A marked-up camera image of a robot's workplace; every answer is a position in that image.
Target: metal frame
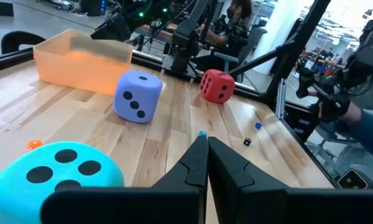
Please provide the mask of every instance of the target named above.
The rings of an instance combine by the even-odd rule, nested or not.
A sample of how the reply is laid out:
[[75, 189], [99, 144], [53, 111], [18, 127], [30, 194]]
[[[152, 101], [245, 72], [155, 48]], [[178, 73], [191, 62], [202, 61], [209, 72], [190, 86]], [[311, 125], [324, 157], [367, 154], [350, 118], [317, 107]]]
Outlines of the metal frame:
[[[243, 72], [261, 63], [264, 63], [274, 57], [281, 57], [282, 63], [280, 64], [279, 69], [275, 73], [274, 79], [272, 80], [270, 86], [268, 87], [265, 93], [259, 93], [255, 91], [253, 88], [237, 83], [234, 94], [239, 95], [241, 97], [248, 98], [250, 100], [265, 103], [269, 105], [271, 108], [274, 108], [275, 99], [277, 97], [278, 87], [279, 87], [279, 84], [281, 83], [281, 80], [287, 79], [289, 73], [291, 72], [294, 66], [294, 63], [297, 61], [298, 56], [302, 52], [305, 44], [308, 42], [308, 39], [310, 38], [311, 33], [314, 31], [317, 23], [319, 22], [322, 14], [326, 10], [326, 7], [329, 4], [329, 2], [330, 0], [316, 0], [315, 1], [302, 27], [302, 30], [305, 30], [305, 32], [301, 35], [294, 36], [294, 42], [297, 42], [299, 44], [292, 45], [294, 49], [292, 52], [289, 51], [290, 45], [285, 44], [283, 46], [278, 47], [277, 50], [274, 50], [273, 52], [268, 53], [267, 55], [263, 55], [262, 57], [257, 58], [256, 60], [252, 62], [249, 62], [233, 71], [230, 71], [230, 73]], [[11, 66], [15, 66], [17, 64], [20, 64], [20, 63], [23, 63], [23, 62], [26, 62], [32, 59], [33, 59], [32, 48], [20, 50], [18, 52], [6, 54], [6, 55], [1, 55], [0, 56], [0, 70], [11, 67]], [[132, 63], [138, 64], [143, 67], [147, 67], [147, 68], [150, 68], [156, 71], [162, 71], [162, 69], [164, 69], [162, 66], [163, 61], [160, 58], [153, 57], [151, 55], [147, 55], [147, 54], [136, 52], [136, 51], [133, 51]], [[166, 74], [176, 77], [176, 78], [193, 81], [195, 83], [199, 83], [201, 80], [200, 76], [197, 76], [196, 78], [191, 79], [191, 76], [187, 74], [180, 74], [180, 73], [176, 73], [171, 70], [166, 70]], [[307, 110], [306, 108], [301, 107], [300, 105], [290, 103], [290, 102], [285, 102], [284, 108], [285, 108], [285, 111], [293, 111], [294, 114], [296, 113], [300, 114], [301, 117], [312, 115], [310, 111]], [[288, 129], [291, 135], [300, 144], [300, 146], [308, 154], [308, 156], [313, 160], [313, 162], [318, 166], [318, 168], [322, 171], [322, 173], [327, 177], [330, 183], [332, 183], [333, 186], [338, 187], [335, 181], [329, 176], [329, 174], [324, 170], [321, 164], [316, 160], [312, 152], [304, 145], [303, 141], [301, 141], [298, 135], [293, 131], [293, 129], [286, 122], [287, 118], [283, 119], [282, 117], [283, 116], [280, 116], [280, 121], [282, 122], [282, 124]]]

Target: black chair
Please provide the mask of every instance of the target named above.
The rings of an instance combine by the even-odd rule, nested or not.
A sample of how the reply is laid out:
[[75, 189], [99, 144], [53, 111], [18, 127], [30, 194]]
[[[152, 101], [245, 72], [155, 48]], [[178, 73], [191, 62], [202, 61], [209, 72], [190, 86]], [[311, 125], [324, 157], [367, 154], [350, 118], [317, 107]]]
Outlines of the black chair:
[[[246, 63], [247, 56], [252, 51], [252, 49], [257, 45], [257, 43], [260, 41], [261, 37], [266, 33], [267, 33], [267, 31], [265, 29], [252, 28], [250, 30], [249, 36], [247, 37], [247, 45], [242, 48], [238, 57], [232, 57], [232, 56], [229, 56], [229, 55], [226, 55], [226, 54], [215, 52], [214, 56], [220, 57], [225, 61], [224, 72], [229, 71], [229, 64], [231, 62], [236, 62], [237, 63], [236, 67], [239, 67], [239, 66], [243, 65], [244, 63]], [[238, 75], [237, 78], [236, 78], [236, 81], [238, 83], [242, 83], [243, 82], [243, 76], [244, 76], [244, 74]]]
[[43, 37], [24, 31], [14, 31], [1, 39], [1, 53], [17, 52], [22, 44], [37, 45], [45, 41]]

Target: small blue die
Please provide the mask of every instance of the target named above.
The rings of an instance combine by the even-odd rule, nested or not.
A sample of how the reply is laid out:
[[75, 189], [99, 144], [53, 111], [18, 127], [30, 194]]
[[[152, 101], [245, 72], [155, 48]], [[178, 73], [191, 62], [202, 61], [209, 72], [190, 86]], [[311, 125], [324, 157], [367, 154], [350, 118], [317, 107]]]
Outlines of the small blue die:
[[59, 190], [123, 187], [116, 163], [79, 142], [46, 144], [18, 158], [0, 173], [0, 224], [39, 224], [43, 201]]
[[262, 124], [260, 122], [256, 123], [256, 128], [259, 130], [262, 127]]
[[199, 136], [207, 136], [206, 131], [199, 131]]

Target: floor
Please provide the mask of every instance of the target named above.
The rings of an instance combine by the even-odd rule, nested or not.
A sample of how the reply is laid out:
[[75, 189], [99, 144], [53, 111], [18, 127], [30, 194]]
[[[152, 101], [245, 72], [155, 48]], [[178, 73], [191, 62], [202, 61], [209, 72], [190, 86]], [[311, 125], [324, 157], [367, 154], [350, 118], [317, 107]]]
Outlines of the floor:
[[[45, 2], [36, 3], [33, 0], [13, 0], [14, 2], [14, 17], [0, 16], [0, 42], [1, 38], [8, 32], [14, 30], [24, 30], [46, 39], [61, 33], [67, 29], [77, 29], [83, 32], [92, 32], [95, 27], [98, 27], [103, 21], [101, 17], [78, 17], [70, 14], [67, 11], [56, 10], [52, 5]], [[152, 55], [162, 56], [163, 43], [154, 42], [151, 46], [145, 46], [144, 52]], [[272, 80], [270, 75], [261, 74], [250, 70], [246, 72], [244, 84], [253, 86], [258, 91], [265, 91]], [[298, 80], [292, 75], [287, 79], [286, 100], [298, 103], [303, 106], [308, 106], [316, 101], [316, 98], [306, 97], [298, 99], [295, 92], [298, 88]], [[308, 141], [313, 144], [319, 144], [322, 137], [314, 132]], [[325, 143], [325, 148], [329, 149], [332, 154], [339, 155], [344, 149], [344, 145], [335, 143]]]

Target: person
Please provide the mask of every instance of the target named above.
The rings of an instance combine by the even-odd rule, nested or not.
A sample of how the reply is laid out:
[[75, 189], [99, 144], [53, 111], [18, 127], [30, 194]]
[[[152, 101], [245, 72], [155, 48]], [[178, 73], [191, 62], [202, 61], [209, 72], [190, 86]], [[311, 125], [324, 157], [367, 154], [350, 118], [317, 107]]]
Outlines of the person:
[[[310, 92], [310, 95], [318, 96], [315, 92]], [[361, 110], [346, 95], [333, 97], [340, 102], [341, 108], [336, 108], [334, 103], [324, 99], [319, 104], [319, 117], [336, 118], [335, 130], [357, 140], [373, 155], [373, 114]]]
[[[227, 17], [230, 22], [237, 22], [239, 18], [242, 20], [247, 19], [252, 14], [252, 4], [250, 0], [232, 0], [231, 6], [227, 9]], [[247, 27], [242, 22], [241, 27], [246, 32], [243, 34], [245, 38], [247, 38]], [[206, 38], [209, 42], [213, 45], [226, 45], [228, 37], [226, 35], [216, 35], [212, 30], [208, 30]], [[224, 70], [225, 61], [219, 57], [214, 56], [214, 52], [221, 52], [226, 55], [230, 55], [233, 57], [237, 57], [241, 51], [241, 46], [236, 46], [232, 44], [228, 44], [227, 47], [213, 49], [210, 55], [205, 55], [201, 57], [195, 57], [191, 59], [192, 62], [196, 64], [196, 68], [202, 71], [207, 71], [209, 69], [217, 69], [220, 71]], [[229, 69], [233, 69], [236, 67], [237, 63], [231, 62], [229, 65]]]

